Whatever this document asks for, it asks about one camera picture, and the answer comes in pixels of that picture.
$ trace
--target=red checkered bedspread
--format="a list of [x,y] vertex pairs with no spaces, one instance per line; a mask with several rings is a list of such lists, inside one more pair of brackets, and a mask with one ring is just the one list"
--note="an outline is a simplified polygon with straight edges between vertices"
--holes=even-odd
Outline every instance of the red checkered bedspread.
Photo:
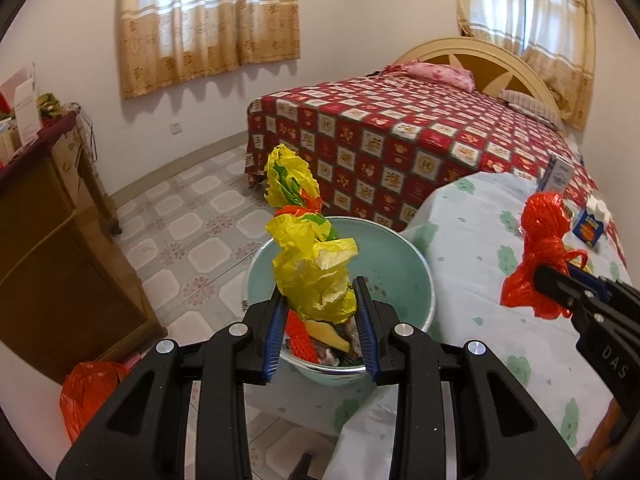
[[[480,92],[406,76],[349,79],[261,97],[249,106],[248,129],[250,184],[260,179],[273,147],[284,143],[309,163],[327,215],[359,216],[397,231],[434,189],[476,171],[511,171],[536,180],[549,152],[574,161],[566,195],[578,206],[595,188],[546,126]],[[613,224],[607,234],[618,245]]]

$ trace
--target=electrical outlet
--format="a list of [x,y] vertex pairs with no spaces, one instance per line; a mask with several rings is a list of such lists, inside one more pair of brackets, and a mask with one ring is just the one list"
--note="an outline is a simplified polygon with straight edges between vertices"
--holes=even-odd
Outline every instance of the electrical outlet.
[[181,123],[169,123],[169,131],[172,135],[177,135],[182,133],[182,124]]

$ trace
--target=beige curtain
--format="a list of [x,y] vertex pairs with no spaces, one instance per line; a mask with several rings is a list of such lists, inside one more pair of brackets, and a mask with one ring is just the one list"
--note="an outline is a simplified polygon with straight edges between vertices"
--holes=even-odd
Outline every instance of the beige curtain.
[[519,56],[524,5],[524,0],[458,0],[458,23],[463,35],[489,41]]
[[121,0],[119,25],[125,99],[300,58],[298,0]]
[[591,107],[594,26],[592,0],[534,0],[522,56],[554,94],[562,118],[578,130],[586,126]]

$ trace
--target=silver bolt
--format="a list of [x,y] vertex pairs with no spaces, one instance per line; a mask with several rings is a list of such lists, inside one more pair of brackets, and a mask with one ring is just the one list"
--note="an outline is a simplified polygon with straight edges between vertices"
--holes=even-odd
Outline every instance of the silver bolt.
[[482,355],[486,352],[486,346],[479,341],[472,341],[466,347],[474,355]]
[[396,327],[394,328],[394,330],[396,331],[396,333],[398,335],[401,335],[402,337],[408,337],[412,333],[414,333],[414,327],[412,327],[411,325],[409,325],[407,323],[399,323],[399,324],[397,324]]
[[246,334],[249,331],[249,327],[244,323],[233,323],[229,327],[229,333],[236,337],[240,337],[241,335]]
[[173,341],[171,341],[170,339],[162,339],[162,341],[156,345],[156,351],[159,354],[168,354],[171,350],[174,349],[174,347],[175,344]]

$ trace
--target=wooden headboard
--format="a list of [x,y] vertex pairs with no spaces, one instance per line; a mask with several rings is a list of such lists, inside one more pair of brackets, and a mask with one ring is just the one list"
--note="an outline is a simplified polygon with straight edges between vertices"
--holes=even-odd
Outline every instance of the wooden headboard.
[[560,111],[544,81],[518,56],[503,48],[475,38],[442,38],[412,48],[396,64],[414,59],[450,64],[471,70],[476,88],[493,97],[509,89],[535,97],[555,111]]

